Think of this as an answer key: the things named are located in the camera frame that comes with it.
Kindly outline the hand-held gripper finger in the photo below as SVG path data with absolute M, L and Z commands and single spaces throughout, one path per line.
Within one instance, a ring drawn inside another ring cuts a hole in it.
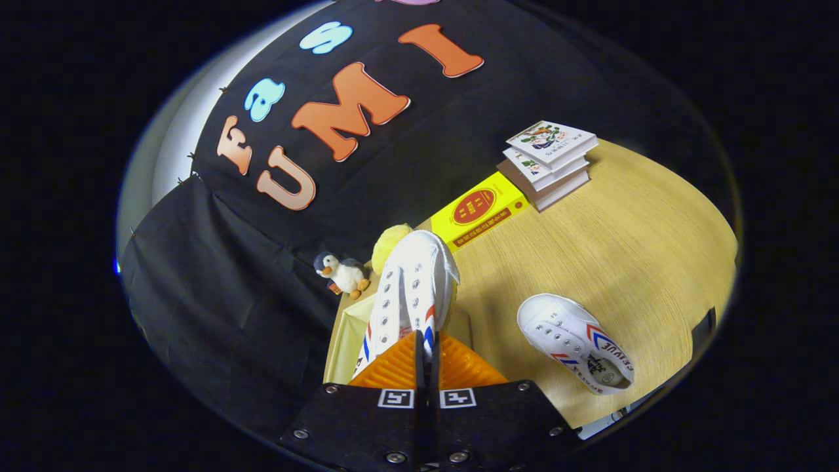
M 537 383 L 507 382 L 447 334 L 435 344 L 431 410 L 441 471 L 558 471 L 581 448 Z
M 324 383 L 279 439 L 320 471 L 414 471 L 423 380 L 408 388 Z

